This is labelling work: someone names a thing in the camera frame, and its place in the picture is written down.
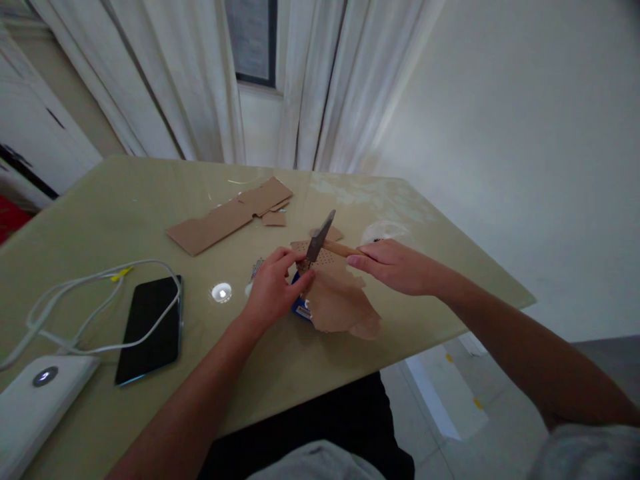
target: cardboard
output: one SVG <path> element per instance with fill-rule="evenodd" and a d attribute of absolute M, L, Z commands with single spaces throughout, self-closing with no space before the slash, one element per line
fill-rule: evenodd
<path fill-rule="evenodd" d="M 284 212 L 268 211 L 262 216 L 262 224 L 266 227 L 286 227 L 287 219 Z"/>
<path fill-rule="evenodd" d="M 291 200 L 290 198 L 288 198 L 288 199 L 286 199 L 286 200 L 283 200 L 282 202 L 278 203 L 275 207 L 271 207 L 269 210 L 270 210 L 270 211 L 278 211 L 278 210 L 280 210 L 282 207 L 284 207 L 284 206 L 288 205 L 290 200 Z"/>
<path fill-rule="evenodd" d="M 258 188 L 242 192 L 238 200 L 247 205 L 251 212 L 261 217 L 270 208 L 288 199 L 293 192 L 276 177 L 271 177 Z"/>
<path fill-rule="evenodd" d="M 238 228 L 259 217 L 270 208 L 289 202 L 293 192 L 276 177 L 271 177 L 258 188 L 238 194 L 234 199 L 214 208 L 201 219 L 188 219 L 166 230 L 167 235 L 192 257 L 202 253 Z M 283 217 L 272 217 L 271 225 L 285 226 Z"/>
<path fill-rule="evenodd" d="M 309 241 L 291 242 L 296 251 L 306 251 Z M 356 337 L 371 340 L 381 328 L 380 315 L 362 291 L 365 282 L 347 271 L 346 259 L 321 249 L 311 266 L 316 276 L 303 298 L 309 301 L 311 322 L 320 331 L 348 331 Z M 302 263 L 299 271 L 306 268 Z"/>
<path fill-rule="evenodd" d="M 253 219 L 249 208 L 232 199 L 202 219 L 185 220 L 167 230 L 170 236 L 192 257 L 203 252 Z"/>
<path fill-rule="evenodd" d="M 309 236 L 312 237 L 317 229 L 309 230 Z M 335 228 L 333 225 L 329 227 L 329 231 L 327 232 L 326 240 L 338 241 L 343 239 L 345 236 L 342 234 L 340 230 Z"/>

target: phone screen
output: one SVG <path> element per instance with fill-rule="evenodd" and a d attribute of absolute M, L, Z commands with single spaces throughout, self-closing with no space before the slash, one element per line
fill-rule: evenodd
<path fill-rule="evenodd" d="M 182 277 L 177 276 L 182 285 Z M 177 287 L 173 278 L 141 283 L 133 292 L 124 343 L 144 337 L 157 322 L 162 312 L 175 297 Z M 182 327 L 182 298 L 171 307 L 153 333 L 140 345 L 120 350 L 120 360 L 115 372 L 115 384 L 142 378 L 177 360 L 180 352 Z"/>

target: floor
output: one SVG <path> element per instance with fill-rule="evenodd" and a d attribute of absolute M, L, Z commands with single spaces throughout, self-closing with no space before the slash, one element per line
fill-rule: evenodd
<path fill-rule="evenodd" d="M 489 416 L 472 438 L 444 438 L 405 362 L 381 371 L 398 444 L 413 457 L 416 479 L 524 479 L 547 431 L 530 400 L 489 356 L 472 357 L 459 340 L 445 344 Z"/>

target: black pants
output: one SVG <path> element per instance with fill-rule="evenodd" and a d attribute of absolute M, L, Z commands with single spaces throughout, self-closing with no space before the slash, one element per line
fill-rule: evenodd
<path fill-rule="evenodd" d="M 387 479 L 412 479 L 411 456 L 393 436 L 380 372 L 213 442 L 199 479 L 245 479 L 314 440 L 328 440 Z"/>

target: white cable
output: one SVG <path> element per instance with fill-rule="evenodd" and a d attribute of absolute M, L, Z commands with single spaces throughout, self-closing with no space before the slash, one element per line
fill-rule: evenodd
<path fill-rule="evenodd" d="M 100 313 L 111 302 L 111 300 L 113 300 L 113 298 L 116 296 L 117 292 L 120 290 L 120 286 L 123 283 L 123 277 L 122 276 L 120 276 L 120 278 L 118 278 L 118 283 L 115 286 L 115 288 L 113 289 L 113 291 L 111 292 L 110 296 L 98 308 L 96 308 L 96 310 L 94 310 L 94 312 L 87 318 L 87 320 L 85 320 L 84 324 L 82 324 L 82 327 L 80 327 L 80 330 L 78 330 L 78 332 L 76 333 L 76 335 L 74 336 L 74 338 L 72 340 L 65 340 L 63 338 L 58 337 L 57 335 L 54 335 L 53 333 L 51 333 L 49 331 L 43 330 L 43 326 L 44 326 L 47 318 L 51 314 L 51 311 L 53 310 L 54 306 L 68 292 L 70 292 L 70 291 L 72 291 L 72 290 L 74 290 L 74 289 L 76 289 L 76 288 L 78 288 L 78 287 L 80 287 L 82 285 L 85 285 L 87 283 L 91 283 L 91 282 L 94 282 L 94 281 L 97 281 L 97 280 L 101 280 L 101 279 L 110 279 L 114 275 L 117 275 L 118 273 L 120 273 L 122 270 L 124 270 L 126 268 L 134 267 L 136 265 L 142 265 L 144 263 L 158 263 L 158 264 L 162 265 L 164 268 L 166 268 L 166 270 L 171 275 L 171 278 L 175 282 L 175 285 L 177 287 L 177 292 L 175 294 L 175 297 L 173 298 L 173 300 L 169 304 L 169 306 L 166 308 L 166 310 L 162 313 L 162 315 L 160 315 L 158 320 L 156 320 L 155 324 L 151 327 L 151 329 L 147 332 L 147 334 L 144 337 L 142 337 L 140 340 L 137 340 L 137 341 L 131 342 L 131 343 L 124 343 L 124 344 L 118 344 L 118 345 L 108 345 L 106 347 L 100 347 L 100 348 L 96 348 L 94 350 L 80 350 L 78 348 L 75 348 L 76 344 L 79 341 L 80 336 L 82 335 L 84 330 L 87 328 L 87 326 L 90 324 L 90 322 L 92 322 L 92 320 L 96 317 L 96 315 L 98 315 L 98 313 Z M 46 298 L 48 298 L 50 295 L 52 295 L 58 289 L 59 289 L 59 291 L 56 294 L 54 294 L 54 296 L 52 296 L 52 298 L 47 302 L 46 306 L 44 306 L 44 308 L 42 308 L 40 314 L 38 314 L 38 316 L 37 316 L 37 319 L 33 320 L 33 318 L 36 315 L 36 312 L 38 312 L 42 302 L 44 302 L 44 300 L 46 300 Z M 29 314 L 27 315 L 27 319 L 25 321 L 29 331 L 22 338 L 22 340 L 20 340 L 18 345 L 16 345 L 16 347 L 9 354 L 9 356 L 2 363 L 0 363 L 0 371 L 6 370 L 10 366 L 12 366 L 16 362 L 16 360 L 18 360 L 18 358 L 20 357 L 22 352 L 24 352 L 24 350 L 30 344 L 31 340 L 33 340 L 34 336 L 36 336 L 36 335 L 42 335 L 42 336 L 48 338 L 49 340 L 51 340 L 52 342 L 60 345 L 66 351 L 68 351 L 70 353 L 75 353 L 77 355 L 89 355 L 89 354 L 92 354 L 92 353 L 100 353 L 100 352 L 105 352 L 105 351 L 109 351 L 109 350 L 118 350 L 118 349 L 134 347 L 136 345 L 139 345 L 140 343 L 142 343 L 146 339 L 148 339 L 149 336 L 154 332 L 154 330 L 157 328 L 157 326 L 160 324 L 160 322 L 166 316 L 166 314 L 169 312 L 169 310 L 171 310 L 171 308 L 175 305 L 175 303 L 180 299 L 180 294 L 181 293 L 182 293 L 182 286 L 180 285 L 180 282 L 178 281 L 178 278 L 174 274 L 173 270 L 171 270 L 170 266 L 168 266 L 163 261 L 155 260 L 155 259 L 138 260 L 138 261 L 134 261 L 134 262 L 130 262 L 130 263 L 125 263 L 124 265 L 119 265 L 117 267 L 110 268 L 108 270 L 104 270 L 104 271 L 102 271 L 100 273 L 96 273 L 96 274 L 90 275 L 88 277 L 83 277 L 83 278 L 76 279 L 76 280 L 70 280 L 70 281 L 66 281 L 66 282 L 63 282 L 63 283 L 59 283 L 58 285 L 54 285 L 52 288 L 47 290 L 40 298 L 38 298 L 38 300 L 35 302 L 34 306 L 31 308 Z"/>

